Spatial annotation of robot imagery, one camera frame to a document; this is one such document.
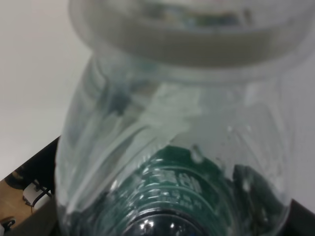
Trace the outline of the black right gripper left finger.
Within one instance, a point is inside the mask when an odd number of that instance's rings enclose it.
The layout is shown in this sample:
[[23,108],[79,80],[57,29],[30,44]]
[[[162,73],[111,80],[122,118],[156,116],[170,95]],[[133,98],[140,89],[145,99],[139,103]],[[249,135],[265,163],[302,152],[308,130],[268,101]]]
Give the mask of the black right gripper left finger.
[[15,236],[60,236],[55,197],[14,229]]

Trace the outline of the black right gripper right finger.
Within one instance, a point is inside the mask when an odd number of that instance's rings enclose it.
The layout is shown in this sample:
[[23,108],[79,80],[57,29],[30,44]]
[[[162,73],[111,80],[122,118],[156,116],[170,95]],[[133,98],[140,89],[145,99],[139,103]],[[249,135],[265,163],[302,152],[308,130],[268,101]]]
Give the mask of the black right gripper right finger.
[[283,236],[315,236],[315,214],[293,200]]

